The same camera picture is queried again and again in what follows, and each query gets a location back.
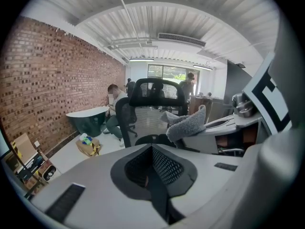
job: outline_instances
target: ceiling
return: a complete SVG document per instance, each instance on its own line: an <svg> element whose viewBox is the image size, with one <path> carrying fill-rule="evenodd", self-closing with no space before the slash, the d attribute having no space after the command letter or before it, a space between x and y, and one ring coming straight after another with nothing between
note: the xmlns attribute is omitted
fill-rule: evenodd
<svg viewBox="0 0 305 229"><path fill-rule="evenodd" d="M23 15L54 26L68 23L121 61L144 55L222 68L229 59L254 74L275 48L279 11L271 0L123 1L127 12L121 0L32 0ZM38 8L52 20L38 18ZM160 43L159 32L193 37L206 46L193 52L184 44Z"/></svg>

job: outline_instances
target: gray glove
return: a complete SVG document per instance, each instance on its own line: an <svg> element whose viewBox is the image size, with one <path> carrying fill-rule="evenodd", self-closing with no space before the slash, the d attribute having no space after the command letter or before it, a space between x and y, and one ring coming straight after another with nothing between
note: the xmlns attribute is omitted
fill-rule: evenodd
<svg viewBox="0 0 305 229"><path fill-rule="evenodd" d="M199 110L193 115L176 116L166 111L160 119L172 125L166 135L171 142L175 142L205 130L205 106L199 106Z"/></svg>

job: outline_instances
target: mesh chair back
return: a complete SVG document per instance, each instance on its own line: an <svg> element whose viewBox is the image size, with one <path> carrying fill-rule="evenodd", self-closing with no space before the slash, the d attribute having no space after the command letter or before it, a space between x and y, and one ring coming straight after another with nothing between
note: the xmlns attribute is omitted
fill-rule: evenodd
<svg viewBox="0 0 305 229"><path fill-rule="evenodd" d="M125 147L143 143L173 146L165 135L169 126L160 120L164 111L175 115L186 114L187 105L181 87L161 79L138 80L130 101L121 99L116 104Z"/></svg>

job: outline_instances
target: ceiling light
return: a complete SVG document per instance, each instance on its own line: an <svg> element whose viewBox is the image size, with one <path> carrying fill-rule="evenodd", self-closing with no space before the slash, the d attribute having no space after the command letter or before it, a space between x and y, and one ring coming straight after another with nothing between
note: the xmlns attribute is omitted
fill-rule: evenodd
<svg viewBox="0 0 305 229"><path fill-rule="evenodd" d="M154 61L154 59L130 59L130 62L146 62L146 61Z"/></svg>
<svg viewBox="0 0 305 229"><path fill-rule="evenodd" d="M213 69L209 68L209 67L205 67L205 66L200 66L200 65L193 65L193 67L195 68L199 68L199 69L204 69L207 71L212 71Z"/></svg>

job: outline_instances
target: cardboard box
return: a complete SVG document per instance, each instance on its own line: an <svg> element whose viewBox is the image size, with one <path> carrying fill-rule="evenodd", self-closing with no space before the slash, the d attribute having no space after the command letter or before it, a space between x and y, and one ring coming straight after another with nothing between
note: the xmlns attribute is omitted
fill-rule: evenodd
<svg viewBox="0 0 305 229"><path fill-rule="evenodd" d="M11 142L11 145L23 163L26 163L37 152L26 133L17 137Z"/></svg>
<svg viewBox="0 0 305 229"><path fill-rule="evenodd" d="M99 155L101 145L98 139L92 138L92 145L83 144L81 140L76 142L78 149L88 157L94 157Z"/></svg>

